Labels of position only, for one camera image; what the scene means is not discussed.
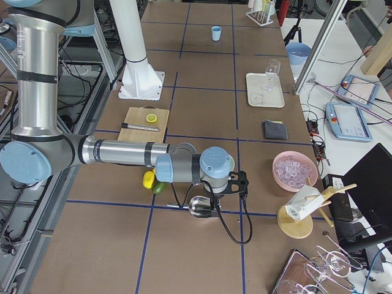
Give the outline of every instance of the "lemon slice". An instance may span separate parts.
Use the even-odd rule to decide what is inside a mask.
[[[146,116],[147,123],[156,123],[158,120],[157,116],[154,113],[150,113]]]

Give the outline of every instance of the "black wallet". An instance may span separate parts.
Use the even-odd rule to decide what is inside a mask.
[[[287,128],[282,122],[266,120],[262,122],[262,127],[265,139],[288,139]]]

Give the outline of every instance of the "table surface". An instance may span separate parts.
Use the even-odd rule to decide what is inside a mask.
[[[129,107],[169,109],[166,143],[189,142],[200,152],[225,148],[236,168],[249,178],[248,210],[253,239],[239,246],[219,219],[195,219],[169,209],[168,188],[153,195],[142,188],[145,167],[110,164],[82,166],[30,293],[269,293],[294,248],[316,255],[315,246],[332,249],[322,236],[334,229],[314,219],[306,239],[291,239],[276,221],[279,207],[294,195],[281,189],[272,161],[286,150],[314,159],[300,98],[277,21],[257,27],[246,6],[149,2],[142,19],[149,62],[165,71],[158,102],[119,100],[112,91],[95,136],[115,140]],[[219,42],[211,26],[220,25]],[[247,104],[245,75],[263,72],[281,60],[285,107]],[[288,140],[262,137],[261,122],[282,120]],[[187,184],[175,184],[182,199]],[[202,191],[195,189],[193,195]],[[248,223],[237,195],[222,199],[224,218],[237,238]]]
[[[282,36],[285,37],[289,30],[295,25],[296,19],[287,18],[284,21],[284,25],[281,28]],[[323,20],[310,20],[302,19],[300,26],[302,30],[303,43],[313,46],[315,38],[319,33],[319,30],[323,24]],[[298,41],[298,35],[295,36],[293,42]],[[354,61],[361,56],[361,48],[358,46],[354,37],[350,33],[347,25],[344,21],[338,21],[333,28],[333,31],[327,40],[320,56],[318,59],[333,62],[347,62]],[[378,81],[376,76],[364,75],[360,69],[362,63],[366,60],[362,57],[358,63],[353,67],[351,74],[363,77],[370,81]],[[347,73],[349,68],[354,62],[348,62],[347,64],[332,64],[318,60],[315,63],[312,72],[316,75],[317,81],[323,85],[337,85],[341,82],[341,79]],[[292,66],[292,71],[294,76],[298,75],[301,71],[302,66]],[[303,110],[314,111],[318,118],[323,118],[323,113],[321,110],[315,108],[319,107],[325,109],[325,104],[329,102],[333,95],[326,92],[324,89],[316,86],[312,91],[312,85],[305,84],[304,88],[300,92],[301,103],[303,104]],[[384,87],[380,85],[379,91],[377,93],[377,98],[391,102],[389,95],[386,93]],[[384,108],[385,110],[392,113],[392,105],[388,105],[382,102],[375,101],[375,104]],[[372,111],[382,115],[383,117],[390,118],[391,114],[381,111],[376,106],[371,108]],[[377,120],[372,116],[364,113],[364,117],[367,122],[373,123]],[[309,115],[310,119],[314,119],[314,115]],[[326,156],[328,158],[328,163],[324,160],[324,171],[323,176],[332,173],[335,175],[346,174],[367,152],[369,152],[374,145],[377,143],[382,143],[382,145],[392,153],[392,126],[385,123],[369,126],[370,132],[373,136],[373,141],[369,143],[360,143],[347,140],[338,140],[330,131],[329,126],[324,127],[324,121],[319,120],[319,131],[323,139],[326,141]],[[361,220],[364,227],[370,227],[366,220]],[[369,234],[373,235],[375,232],[373,229],[368,230]],[[392,256],[387,251],[383,251],[386,255],[387,260],[392,262]],[[388,284],[392,281],[392,266],[390,263],[383,263],[385,274],[373,273],[372,277],[376,278],[378,281],[375,283],[369,283],[367,291],[368,293],[377,293],[379,286],[382,284]],[[365,279],[367,271],[360,271],[350,276],[350,280],[357,286],[358,290],[363,287],[363,282]]]

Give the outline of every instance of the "wooden table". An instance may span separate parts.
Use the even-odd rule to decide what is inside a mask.
[[[257,27],[246,6],[149,2],[142,28],[149,62],[165,71],[158,102],[119,100],[112,91],[95,136],[116,139],[129,107],[170,110],[165,142],[189,142],[201,152],[225,148],[249,178],[247,206],[254,236],[245,246],[230,240],[219,219],[195,219],[168,209],[172,191],[151,195],[142,187],[144,167],[82,166],[31,293],[269,293],[292,249],[315,256],[331,249],[330,229],[314,221],[312,234],[291,239],[276,212],[292,196],[272,177],[282,151],[314,158],[277,21]],[[219,42],[211,26],[220,25]],[[247,104],[245,74],[263,72],[270,59],[282,63],[285,107]],[[281,120],[288,140],[263,139],[261,122]],[[175,184],[182,200],[187,184]],[[193,195],[202,193],[195,189]],[[248,224],[237,195],[222,199],[228,227],[247,238]]]

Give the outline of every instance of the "tablet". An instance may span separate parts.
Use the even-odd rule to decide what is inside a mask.
[[[347,86],[340,86],[338,93],[363,107],[371,108],[380,85],[354,75],[348,75],[345,81],[348,83]]]
[[[373,140],[359,108],[350,104],[327,103],[325,115],[333,134],[337,138],[365,142]]]

